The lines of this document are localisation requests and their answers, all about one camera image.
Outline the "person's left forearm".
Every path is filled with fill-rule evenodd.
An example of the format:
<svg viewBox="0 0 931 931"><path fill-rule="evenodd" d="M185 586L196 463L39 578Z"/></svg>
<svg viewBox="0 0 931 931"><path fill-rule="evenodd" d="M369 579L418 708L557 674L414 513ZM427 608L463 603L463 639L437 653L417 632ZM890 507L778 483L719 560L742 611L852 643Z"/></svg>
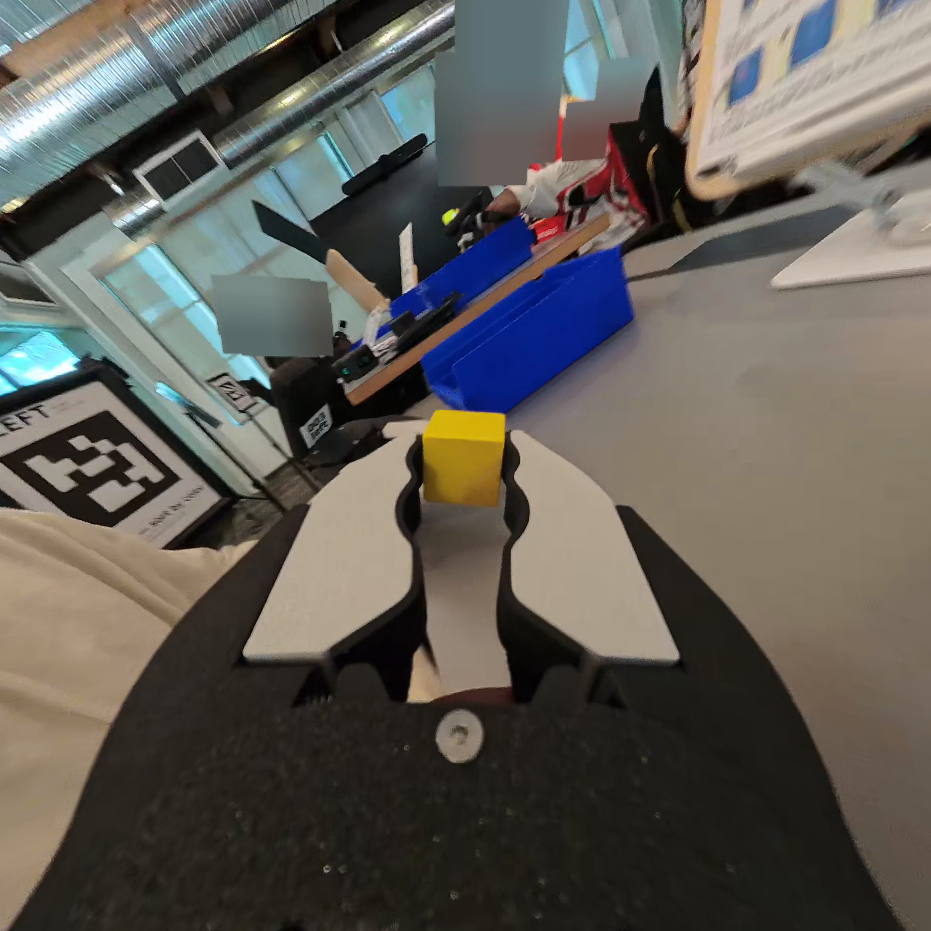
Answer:
<svg viewBox="0 0 931 931"><path fill-rule="evenodd" d="M135 681L253 546L169 551L113 528L2 508L2 929L57 851Z"/></svg>

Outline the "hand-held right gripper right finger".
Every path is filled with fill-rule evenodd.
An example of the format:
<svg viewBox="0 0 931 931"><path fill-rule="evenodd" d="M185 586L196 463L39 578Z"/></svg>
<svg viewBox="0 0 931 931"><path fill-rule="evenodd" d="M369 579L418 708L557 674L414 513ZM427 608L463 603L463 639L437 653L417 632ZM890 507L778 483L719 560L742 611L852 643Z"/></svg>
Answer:
<svg viewBox="0 0 931 931"><path fill-rule="evenodd" d="M610 495L531 437L508 432L497 633L511 690L530 702L551 669L588 697L618 666L674 668L681 654Z"/></svg>

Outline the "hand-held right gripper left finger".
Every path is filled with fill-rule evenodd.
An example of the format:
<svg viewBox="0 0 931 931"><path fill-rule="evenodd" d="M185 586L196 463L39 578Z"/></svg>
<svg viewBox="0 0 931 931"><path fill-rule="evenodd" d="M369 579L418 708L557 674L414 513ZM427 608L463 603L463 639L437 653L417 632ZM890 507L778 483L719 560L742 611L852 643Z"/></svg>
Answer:
<svg viewBox="0 0 931 931"><path fill-rule="evenodd" d="M409 699L427 640L420 436L397 436L346 466L309 504L242 659L250 667L375 669Z"/></svg>

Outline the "black device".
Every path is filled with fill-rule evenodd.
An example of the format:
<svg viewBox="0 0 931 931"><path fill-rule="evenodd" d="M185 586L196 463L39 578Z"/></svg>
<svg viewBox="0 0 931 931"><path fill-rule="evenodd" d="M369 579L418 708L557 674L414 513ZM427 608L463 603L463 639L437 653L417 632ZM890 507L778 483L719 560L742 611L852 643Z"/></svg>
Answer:
<svg viewBox="0 0 931 931"><path fill-rule="evenodd" d="M377 355L371 345L363 343L334 361L331 366L332 373L338 381L345 385L350 384L374 370L383 361L391 361L396 355L408 352L454 320L463 297L461 292L455 291L438 307L425 311L419 317L415 317L411 311L406 311L392 319L389 329L395 337L395 342L386 352Z"/></svg>

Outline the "silver ceiling duct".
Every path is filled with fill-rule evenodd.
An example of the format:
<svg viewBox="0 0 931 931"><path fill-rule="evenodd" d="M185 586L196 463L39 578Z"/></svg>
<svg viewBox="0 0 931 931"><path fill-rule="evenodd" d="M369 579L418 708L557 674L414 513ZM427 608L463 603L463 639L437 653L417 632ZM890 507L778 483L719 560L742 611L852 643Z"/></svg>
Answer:
<svg viewBox="0 0 931 931"><path fill-rule="evenodd" d="M436 50L390 62L343 55L236 117L210 141L230 169L432 64Z"/></svg>
<svg viewBox="0 0 931 931"><path fill-rule="evenodd" d="M333 2L95 2L80 39L2 88L2 188L27 197Z"/></svg>

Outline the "white air vent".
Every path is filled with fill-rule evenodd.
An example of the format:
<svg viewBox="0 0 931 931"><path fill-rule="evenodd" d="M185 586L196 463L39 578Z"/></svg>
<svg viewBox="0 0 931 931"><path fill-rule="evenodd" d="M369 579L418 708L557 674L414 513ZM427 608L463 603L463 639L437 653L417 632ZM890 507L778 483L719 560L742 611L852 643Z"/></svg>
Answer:
<svg viewBox="0 0 931 931"><path fill-rule="evenodd" d="M226 168L214 145L196 130L145 160L132 174L160 207L170 208Z"/></svg>

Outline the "black wall screen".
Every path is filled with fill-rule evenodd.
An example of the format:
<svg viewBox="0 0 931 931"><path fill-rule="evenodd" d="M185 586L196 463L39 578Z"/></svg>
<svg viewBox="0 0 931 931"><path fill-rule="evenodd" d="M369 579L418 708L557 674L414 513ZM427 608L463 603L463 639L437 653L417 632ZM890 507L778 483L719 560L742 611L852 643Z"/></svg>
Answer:
<svg viewBox="0 0 931 931"><path fill-rule="evenodd" d="M478 194L491 197L486 187L441 186L437 182L436 146L355 196L310 221L310 230L338 250L378 290L401 297L399 234L413 223L413 255L421 282L461 255L458 243L447 237L441 215L462 208Z"/></svg>

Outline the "black video bar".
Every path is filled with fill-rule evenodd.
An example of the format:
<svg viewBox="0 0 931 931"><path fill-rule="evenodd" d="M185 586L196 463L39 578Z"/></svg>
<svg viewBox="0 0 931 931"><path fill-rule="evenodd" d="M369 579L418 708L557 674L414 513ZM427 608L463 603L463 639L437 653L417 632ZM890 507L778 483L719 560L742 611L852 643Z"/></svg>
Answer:
<svg viewBox="0 0 931 931"><path fill-rule="evenodd" d="M370 166L347 180L342 186L345 197L363 193L376 183L387 180L391 175L423 154L428 140L424 133L417 134L395 150L379 156Z"/></svg>

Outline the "black framed marker sign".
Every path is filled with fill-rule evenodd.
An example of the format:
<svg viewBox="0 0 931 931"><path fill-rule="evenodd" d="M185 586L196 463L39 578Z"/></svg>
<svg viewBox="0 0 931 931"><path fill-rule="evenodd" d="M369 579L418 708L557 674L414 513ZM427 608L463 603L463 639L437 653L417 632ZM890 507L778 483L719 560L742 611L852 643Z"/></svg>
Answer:
<svg viewBox="0 0 931 931"><path fill-rule="evenodd" d="M1 399L1 505L173 549L238 499L95 360Z"/></svg>

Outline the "blue plastic bin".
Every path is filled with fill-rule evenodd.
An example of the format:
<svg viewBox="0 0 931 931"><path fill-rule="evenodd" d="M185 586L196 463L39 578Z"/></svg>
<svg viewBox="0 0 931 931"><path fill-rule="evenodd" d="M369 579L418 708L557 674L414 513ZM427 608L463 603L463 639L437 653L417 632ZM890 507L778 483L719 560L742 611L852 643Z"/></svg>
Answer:
<svg viewBox="0 0 931 931"><path fill-rule="evenodd" d="M506 414L634 317L617 246L548 269L429 351L421 365L447 407Z"/></svg>
<svg viewBox="0 0 931 931"><path fill-rule="evenodd" d="M496 229L392 301L391 320L408 312L418 317L458 295L457 309L468 305L529 262L536 237L522 217Z"/></svg>

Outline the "yellow wooden cube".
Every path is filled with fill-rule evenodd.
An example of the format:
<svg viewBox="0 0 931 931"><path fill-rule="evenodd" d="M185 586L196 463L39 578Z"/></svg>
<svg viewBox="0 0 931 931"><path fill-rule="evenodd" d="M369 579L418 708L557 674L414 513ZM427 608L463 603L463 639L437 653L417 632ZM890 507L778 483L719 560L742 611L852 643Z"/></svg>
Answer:
<svg viewBox="0 0 931 931"><path fill-rule="evenodd" d="M422 436L427 502L495 507L506 447L503 413L436 411Z"/></svg>

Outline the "black jacket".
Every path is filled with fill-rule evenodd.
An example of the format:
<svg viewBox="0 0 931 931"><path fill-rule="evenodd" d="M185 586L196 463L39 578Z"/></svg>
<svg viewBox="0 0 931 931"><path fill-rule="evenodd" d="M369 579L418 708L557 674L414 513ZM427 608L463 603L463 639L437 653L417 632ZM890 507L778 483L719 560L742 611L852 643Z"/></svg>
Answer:
<svg viewBox="0 0 931 931"><path fill-rule="evenodd" d="M676 236L700 225L704 207L685 180L685 147L667 125L660 69L647 79L639 114L609 128L609 141L626 172L630 198L637 198L647 231Z"/></svg>

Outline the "white folding stand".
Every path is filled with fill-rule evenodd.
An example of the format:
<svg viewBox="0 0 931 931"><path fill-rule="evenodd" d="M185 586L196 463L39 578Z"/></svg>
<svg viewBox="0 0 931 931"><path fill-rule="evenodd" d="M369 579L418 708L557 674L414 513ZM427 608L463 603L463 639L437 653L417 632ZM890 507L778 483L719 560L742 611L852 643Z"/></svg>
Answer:
<svg viewBox="0 0 931 931"><path fill-rule="evenodd" d="M930 189L902 193L881 179L836 161L821 162L792 179L833 194L850 220L776 274L774 289L804 289L930 273Z"/></svg>

